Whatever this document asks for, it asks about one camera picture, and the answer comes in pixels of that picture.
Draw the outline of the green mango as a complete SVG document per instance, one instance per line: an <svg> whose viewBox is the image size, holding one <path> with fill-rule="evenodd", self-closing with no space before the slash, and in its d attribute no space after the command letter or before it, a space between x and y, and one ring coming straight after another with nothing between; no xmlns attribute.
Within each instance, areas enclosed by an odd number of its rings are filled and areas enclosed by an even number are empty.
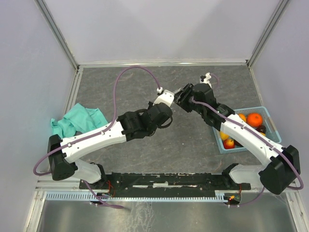
<svg viewBox="0 0 309 232"><path fill-rule="evenodd" d="M246 116L244 114L238 114L242 121L246 122Z"/></svg>

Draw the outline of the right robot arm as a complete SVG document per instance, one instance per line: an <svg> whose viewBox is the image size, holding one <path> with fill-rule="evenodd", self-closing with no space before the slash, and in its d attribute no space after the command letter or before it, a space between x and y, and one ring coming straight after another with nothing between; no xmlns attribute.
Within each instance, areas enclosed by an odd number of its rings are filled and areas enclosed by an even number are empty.
<svg viewBox="0 0 309 232"><path fill-rule="evenodd" d="M207 125L235 139L259 160L260 165L237 164L224 174L221 179L225 188L250 183L279 195L286 188L304 187L298 150L292 145L283 147L249 126L234 110L217 102L209 84L187 84L177 91L174 102L187 112L200 114Z"/></svg>

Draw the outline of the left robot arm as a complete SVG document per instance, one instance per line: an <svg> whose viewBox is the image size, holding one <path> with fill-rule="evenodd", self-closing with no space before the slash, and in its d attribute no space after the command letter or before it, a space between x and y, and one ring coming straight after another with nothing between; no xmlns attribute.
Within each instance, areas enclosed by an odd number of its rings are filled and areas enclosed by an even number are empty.
<svg viewBox="0 0 309 232"><path fill-rule="evenodd" d="M167 128L172 123L173 101L174 93L164 90L147 109L126 112L114 123L69 138L51 136L48 160L52 179L60 181L74 177L95 188L103 188L107 177L102 165L87 163L81 157L110 145L150 137L157 129Z"/></svg>

